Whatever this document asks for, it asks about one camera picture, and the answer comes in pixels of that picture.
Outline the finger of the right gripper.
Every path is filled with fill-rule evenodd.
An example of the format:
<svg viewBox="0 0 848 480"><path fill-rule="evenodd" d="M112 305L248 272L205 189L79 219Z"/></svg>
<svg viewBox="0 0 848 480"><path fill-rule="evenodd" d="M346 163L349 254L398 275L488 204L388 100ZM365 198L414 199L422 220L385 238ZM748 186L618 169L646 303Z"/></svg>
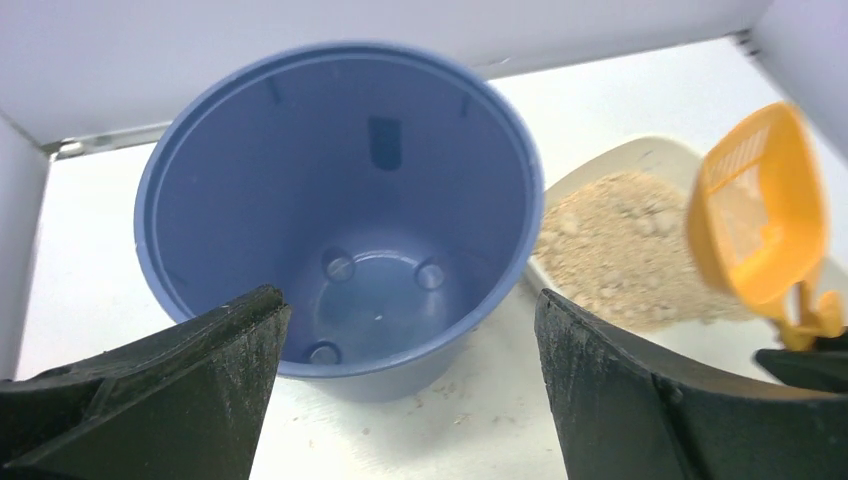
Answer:
<svg viewBox="0 0 848 480"><path fill-rule="evenodd" d="M783 384L847 393L847 332L839 337L817 337L811 350L760 349L755 361Z"/></svg>

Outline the orange litter scoop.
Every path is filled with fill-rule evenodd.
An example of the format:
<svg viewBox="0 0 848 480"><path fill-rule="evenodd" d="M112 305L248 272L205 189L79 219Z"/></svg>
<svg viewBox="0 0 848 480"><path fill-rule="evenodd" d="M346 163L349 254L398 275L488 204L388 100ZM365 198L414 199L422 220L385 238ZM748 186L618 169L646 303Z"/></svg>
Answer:
<svg viewBox="0 0 848 480"><path fill-rule="evenodd" d="M829 249L827 203L793 105L753 112L704 156L686 237L704 283L770 320L787 349L844 333L841 295L817 291Z"/></svg>

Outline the white litter tray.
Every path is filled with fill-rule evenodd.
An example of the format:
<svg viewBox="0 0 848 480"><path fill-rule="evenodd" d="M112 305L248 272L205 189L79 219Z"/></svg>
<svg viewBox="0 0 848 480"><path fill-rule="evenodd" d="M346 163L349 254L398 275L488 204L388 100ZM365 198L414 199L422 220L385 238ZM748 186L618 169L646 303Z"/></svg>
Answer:
<svg viewBox="0 0 848 480"><path fill-rule="evenodd" d="M691 185L699 164L700 154L674 139L636 138L595 157L553 183L545 191L545 200L550 206L591 181L625 171L655 175L684 189ZM763 320L719 319L712 323L684 320L638 335L711 367L773 383L775 379L753 359L756 350L775 345L773 333Z"/></svg>

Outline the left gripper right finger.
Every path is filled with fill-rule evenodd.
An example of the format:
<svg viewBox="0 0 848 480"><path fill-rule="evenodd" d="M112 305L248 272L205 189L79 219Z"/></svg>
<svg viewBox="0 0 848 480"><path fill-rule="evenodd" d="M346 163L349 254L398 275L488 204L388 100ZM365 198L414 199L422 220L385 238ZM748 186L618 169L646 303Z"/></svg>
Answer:
<svg viewBox="0 0 848 480"><path fill-rule="evenodd" d="M847 393L687 358L544 289L541 371L571 479L843 479Z"/></svg>

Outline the blue plastic bucket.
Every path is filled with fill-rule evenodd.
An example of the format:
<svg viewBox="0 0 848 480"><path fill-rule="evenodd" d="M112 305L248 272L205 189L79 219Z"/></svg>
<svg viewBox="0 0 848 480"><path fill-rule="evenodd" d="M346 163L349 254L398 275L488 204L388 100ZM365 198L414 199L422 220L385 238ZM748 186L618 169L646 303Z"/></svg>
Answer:
<svg viewBox="0 0 848 480"><path fill-rule="evenodd" d="M278 373L348 401L428 388L520 279L544 180L520 116L465 67L317 44L196 98L134 211L150 290L185 322L261 284L292 308Z"/></svg>

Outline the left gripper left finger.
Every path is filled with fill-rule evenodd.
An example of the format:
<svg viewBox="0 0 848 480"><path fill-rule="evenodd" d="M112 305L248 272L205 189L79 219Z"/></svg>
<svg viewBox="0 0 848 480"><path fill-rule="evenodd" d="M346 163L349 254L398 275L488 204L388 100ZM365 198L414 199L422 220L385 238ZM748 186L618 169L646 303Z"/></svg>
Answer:
<svg viewBox="0 0 848 480"><path fill-rule="evenodd" d="M246 479L291 309L264 285L1 385L5 479Z"/></svg>

